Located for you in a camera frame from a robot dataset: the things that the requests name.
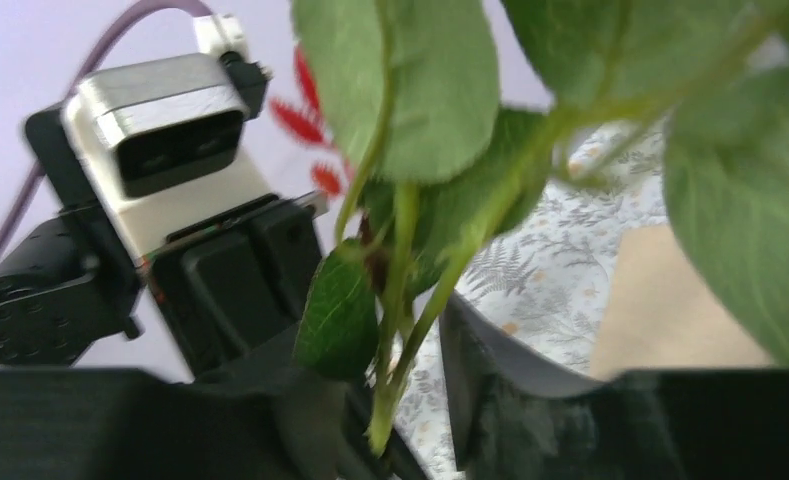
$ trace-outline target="fern print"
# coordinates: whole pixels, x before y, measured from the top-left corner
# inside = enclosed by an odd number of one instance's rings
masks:
[[[474,257],[463,276],[471,289],[468,299],[478,303],[493,292],[505,297],[520,295],[538,269],[533,266],[534,257],[534,253],[524,257],[520,245],[507,247],[503,239],[491,242]]]
[[[342,196],[353,178],[354,171],[347,160],[332,143],[329,129],[320,110],[320,99],[311,71],[303,58],[302,51],[294,48],[294,78],[300,91],[300,104],[284,98],[271,96],[268,109],[276,124],[294,141],[310,150],[324,150],[330,155],[320,157],[312,163],[309,175],[312,184],[330,200]],[[338,161],[328,158],[337,155]]]

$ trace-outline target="patterned fabric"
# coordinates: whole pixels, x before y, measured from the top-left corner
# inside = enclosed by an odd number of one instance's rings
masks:
[[[329,195],[331,208],[352,178],[352,170],[331,144],[317,94],[302,54],[295,50],[299,99],[271,95],[274,121],[308,154],[309,179]],[[584,166],[632,131],[606,125],[572,156]],[[495,240],[472,262],[457,290],[510,336],[550,359],[580,372],[588,357],[609,296],[622,233],[667,221],[661,195],[661,125],[625,153],[611,172],[625,188],[592,196],[549,185],[538,208],[514,232]],[[319,219],[325,249],[332,218]],[[434,480],[463,478],[455,471],[438,330],[424,342],[397,417],[397,427]]]

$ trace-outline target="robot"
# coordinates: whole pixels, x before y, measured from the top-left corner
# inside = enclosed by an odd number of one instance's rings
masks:
[[[192,14],[198,53],[92,71],[163,8]],[[397,435],[370,454],[364,378],[291,362],[327,204],[274,194],[239,145],[269,79],[235,17],[142,1],[67,98],[26,120],[38,166],[18,203],[46,174],[62,208],[0,261],[0,479],[427,478]],[[195,381],[67,368],[140,335],[143,290]]]

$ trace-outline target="purple cable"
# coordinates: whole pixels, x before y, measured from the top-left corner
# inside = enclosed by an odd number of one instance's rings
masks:
[[[67,95],[73,91],[76,84],[87,74],[93,72],[99,67],[100,63],[105,59],[106,55],[111,51],[114,45],[120,40],[123,35],[129,31],[130,28],[135,26],[139,21],[145,17],[156,13],[161,10],[178,9],[182,10],[192,17],[205,17],[212,14],[211,9],[200,0],[139,0],[137,3],[129,7],[128,10],[123,12],[120,17],[106,30],[100,37],[88,58],[82,64],[82,67],[76,73],[73,83],[67,89]],[[29,209],[29,204],[35,193],[38,191],[38,186],[44,178],[44,170],[35,162],[32,170],[23,181],[23,186],[20,192],[14,199],[11,205],[11,210],[5,217],[5,220],[0,226],[0,255],[5,250],[6,245],[14,235],[17,225]]]

